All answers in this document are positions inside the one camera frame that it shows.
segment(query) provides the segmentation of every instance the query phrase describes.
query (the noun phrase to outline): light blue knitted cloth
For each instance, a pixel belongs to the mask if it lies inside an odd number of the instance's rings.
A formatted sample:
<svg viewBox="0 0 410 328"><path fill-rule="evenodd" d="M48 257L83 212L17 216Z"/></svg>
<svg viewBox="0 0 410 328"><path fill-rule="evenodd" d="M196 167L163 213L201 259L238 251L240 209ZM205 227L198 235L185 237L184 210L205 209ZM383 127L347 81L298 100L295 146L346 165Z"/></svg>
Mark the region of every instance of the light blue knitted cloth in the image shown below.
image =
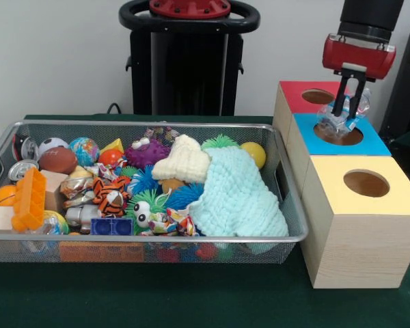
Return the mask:
<svg viewBox="0 0 410 328"><path fill-rule="evenodd" d="M211 163L204 193L189 206L201 232L206 236L288 236L278 199L262 181L249 154L237 147L205 152Z"/></svg>

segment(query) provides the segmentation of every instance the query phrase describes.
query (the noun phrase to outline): orange lego block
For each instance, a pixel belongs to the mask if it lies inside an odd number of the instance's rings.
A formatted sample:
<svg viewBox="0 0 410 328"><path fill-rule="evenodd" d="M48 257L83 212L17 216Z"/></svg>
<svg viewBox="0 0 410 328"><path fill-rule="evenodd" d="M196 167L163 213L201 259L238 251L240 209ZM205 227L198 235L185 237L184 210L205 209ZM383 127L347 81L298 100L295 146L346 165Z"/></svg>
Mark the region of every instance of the orange lego block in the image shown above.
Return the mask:
<svg viewBox="0 0 410 328"><path fill-rule="evenodd" d="M62 241L61 262L144 262L143 243Z"/></svg>
<svg viewBox="0 0 410 328"><path fill-rule="evenodd" d="M16 184L14 217L12 227L23 232L36 230L44 222L44 201L47 179L36 168L26 172L25 177Z"/></svg>

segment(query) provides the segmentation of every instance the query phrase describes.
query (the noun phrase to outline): football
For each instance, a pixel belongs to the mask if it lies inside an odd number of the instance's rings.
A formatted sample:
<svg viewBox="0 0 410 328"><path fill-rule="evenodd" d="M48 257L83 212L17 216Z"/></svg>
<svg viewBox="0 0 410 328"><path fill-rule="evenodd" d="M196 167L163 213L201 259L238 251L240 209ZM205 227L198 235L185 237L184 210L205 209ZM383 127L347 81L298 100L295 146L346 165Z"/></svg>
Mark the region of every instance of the football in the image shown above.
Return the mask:
<svg viewBox="0 0 410 328"><path fill-rule="evenodd" d="M68 143L66 143L64 140L60 138L48 138L44 140L41 144L40 147L38 148L38 156L39 158L44 154L47 150L55 147L64 147L68 148Z"/></svg>
<svg viewBox="0 0 410 328"><path fill-rule="evenodd" d="M70 174L77 166L77 158L70 149L54 147L42 154L38 164L46 171Z"/></svg>

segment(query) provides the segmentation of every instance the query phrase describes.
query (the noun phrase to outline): purple spiky ball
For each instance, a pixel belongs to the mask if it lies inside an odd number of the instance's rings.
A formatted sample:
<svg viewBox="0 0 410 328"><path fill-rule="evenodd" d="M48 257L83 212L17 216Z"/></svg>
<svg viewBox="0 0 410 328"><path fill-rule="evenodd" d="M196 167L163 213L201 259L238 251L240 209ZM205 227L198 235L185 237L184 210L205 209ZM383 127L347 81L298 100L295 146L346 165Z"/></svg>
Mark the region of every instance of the purple spiky ball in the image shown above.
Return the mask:
<svg viewBox="0 0 410 328"><path fill-rule="evenodd" d="M130 166L144 169L147 165L155 165L161 159L169 156L170 148L163 146L159 141L151 139L147 145L138 149L129 147L124 153Z"/></svg>

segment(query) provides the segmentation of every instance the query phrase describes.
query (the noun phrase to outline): tiger toy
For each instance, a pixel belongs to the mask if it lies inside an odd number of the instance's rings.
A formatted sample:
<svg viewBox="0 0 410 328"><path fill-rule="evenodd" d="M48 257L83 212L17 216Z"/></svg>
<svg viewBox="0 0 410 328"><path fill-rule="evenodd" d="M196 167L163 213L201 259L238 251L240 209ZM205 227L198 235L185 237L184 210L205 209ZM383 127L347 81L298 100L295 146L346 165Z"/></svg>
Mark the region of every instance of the tiger toy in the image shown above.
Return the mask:
<svg viewBox="0 0 410 328"><path fill-rule="evenodd" d="M129 200L129 195L124 188L130 182L127 176L120 176L112 183L104 183L102 179L95 178L93 181L93 192L95 198L93 203L98 204L102 217L122 217L124 215L123 204Z"/></svg>

